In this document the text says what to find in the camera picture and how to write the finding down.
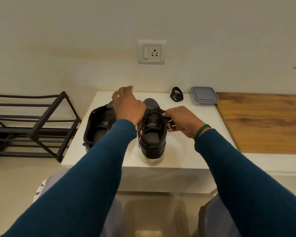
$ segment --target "green bracelet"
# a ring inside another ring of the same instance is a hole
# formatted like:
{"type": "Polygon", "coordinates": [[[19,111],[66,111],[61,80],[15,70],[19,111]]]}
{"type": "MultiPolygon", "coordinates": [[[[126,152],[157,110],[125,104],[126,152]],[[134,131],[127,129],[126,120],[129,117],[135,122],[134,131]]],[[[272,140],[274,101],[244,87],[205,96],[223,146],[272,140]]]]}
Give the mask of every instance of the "green bracelet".
{"type": "Polygon", "coordinates": [[[196,141],[196,139],[200,136],[201,132],[202,132],[203,130],[205,130],[207,127],[210,127],[210,125],[209,125],[209,124],[203,125],[203,126],[198,130],[198,132],[196,132],[196,135],[195,135],[195,137],[194,137],[194,141],[196,141]]]}

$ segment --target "shoe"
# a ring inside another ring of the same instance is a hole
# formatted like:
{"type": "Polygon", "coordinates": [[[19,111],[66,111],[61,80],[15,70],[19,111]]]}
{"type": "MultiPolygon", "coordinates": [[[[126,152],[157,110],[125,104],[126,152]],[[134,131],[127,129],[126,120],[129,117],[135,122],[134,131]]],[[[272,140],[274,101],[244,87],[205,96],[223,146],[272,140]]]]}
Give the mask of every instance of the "shoe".
{"type": "Polygon", "coordinates": [[[146,105],[146,112],[142,121],[137,125],[138,142],[143,153],[141,160],[147,165],[154,166],[163,160],[168,131],[167,123],[170,119],[162,116],[165,111],[154,99],[147,98],[143,103],[146,105]]]}
{"type": "Polygon", "coordinates": [[[86,147],[87,152],[111,129],[115,121],[116,116],[112,101],[91,112],[83,135],[83,146],[86,147]]]}

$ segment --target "container lid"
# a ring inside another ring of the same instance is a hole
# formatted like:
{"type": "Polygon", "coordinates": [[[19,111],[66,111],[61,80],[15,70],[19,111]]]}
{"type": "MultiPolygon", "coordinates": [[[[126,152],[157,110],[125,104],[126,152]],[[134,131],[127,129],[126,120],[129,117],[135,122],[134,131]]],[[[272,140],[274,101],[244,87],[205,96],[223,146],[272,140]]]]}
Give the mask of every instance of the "container lid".
{"type": "Polygon", "coordinates": [[[191,92],[195,101],[199,103],[217,103],[219,100],[211,87],[192,87],[191,92]]]}

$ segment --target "blue sleeve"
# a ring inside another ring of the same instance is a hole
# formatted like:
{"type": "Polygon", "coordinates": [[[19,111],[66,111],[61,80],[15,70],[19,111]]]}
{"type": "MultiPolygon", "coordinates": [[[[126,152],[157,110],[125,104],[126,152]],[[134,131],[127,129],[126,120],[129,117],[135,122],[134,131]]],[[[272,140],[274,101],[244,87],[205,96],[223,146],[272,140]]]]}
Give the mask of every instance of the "blue sleeve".
{"type": "Polygon", "coordinates": [[[121,180],[124,154],[136,133],[130,121],[116,121],[3,236],[99,236],[121,180]]]}
{"type": "Polygon", "coordinates": [[[195,150],[208,164],[219,196],[242,237],[296,237],[296,196],[215,129],[197,138],[195,150]]]}

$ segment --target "switch plate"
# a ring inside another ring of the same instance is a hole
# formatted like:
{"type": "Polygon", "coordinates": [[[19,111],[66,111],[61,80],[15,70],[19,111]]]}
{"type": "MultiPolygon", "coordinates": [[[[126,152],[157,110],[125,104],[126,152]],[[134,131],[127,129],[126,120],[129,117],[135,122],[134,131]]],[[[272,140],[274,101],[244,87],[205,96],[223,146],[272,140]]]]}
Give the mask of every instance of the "switch plate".
{"type": "Polygon", "coordinates": [[[164,64],[165,55],[166,55],[166,45],[167,45],[166,40],[138,40],[137,41],[138,63],[139,64],[164,64]]]}

